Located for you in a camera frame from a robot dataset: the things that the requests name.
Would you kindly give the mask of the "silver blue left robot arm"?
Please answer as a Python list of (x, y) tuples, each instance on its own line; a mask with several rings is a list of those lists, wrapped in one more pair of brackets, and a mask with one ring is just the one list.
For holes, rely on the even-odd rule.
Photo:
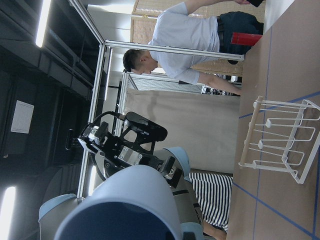
[(203, 217), (182, 147), (146, 150), (167, 130), (139, 117), (126, 119), (134, 142), (108, 124), (89, 123), (78, 140), (105, 160), (105, 181), (86, 198), (64, 194), (39, 209), (42, 240), (202, 240)]

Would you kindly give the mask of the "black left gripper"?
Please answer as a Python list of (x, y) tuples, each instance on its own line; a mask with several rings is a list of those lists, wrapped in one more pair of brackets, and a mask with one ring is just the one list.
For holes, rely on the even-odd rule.
[(158, 158), (154, 155), (156, 141), (139, 140), (137, 134), (128, 129), (115, 136), (109, 132), (106, 122), (100, 126), (89, 122), (78, 141), (88, 152), (103, 155), (111, 167), (108, 176), (124, 168), (145, 165), (157, 170), (171, 187), (176, 188), (183, 173), (182, 169), (174, 166), (175, 157)]

